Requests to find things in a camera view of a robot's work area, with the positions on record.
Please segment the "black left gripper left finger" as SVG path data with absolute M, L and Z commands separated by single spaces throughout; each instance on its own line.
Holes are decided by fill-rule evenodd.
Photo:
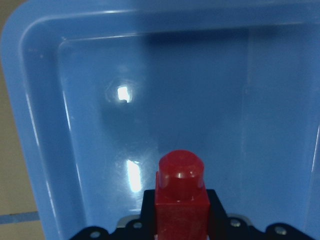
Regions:
M 155 190 L 145 190 L 140 212 L 142 239 L 154 240 L 157 233 Z

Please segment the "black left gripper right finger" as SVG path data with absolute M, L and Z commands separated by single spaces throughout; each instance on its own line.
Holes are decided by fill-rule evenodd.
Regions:
M 210 203 L 207 227 L 208 235 L 226 235 L 226 222 L 228 220 L 226 211 L 215 190 L 208 189 L 207 195 Z

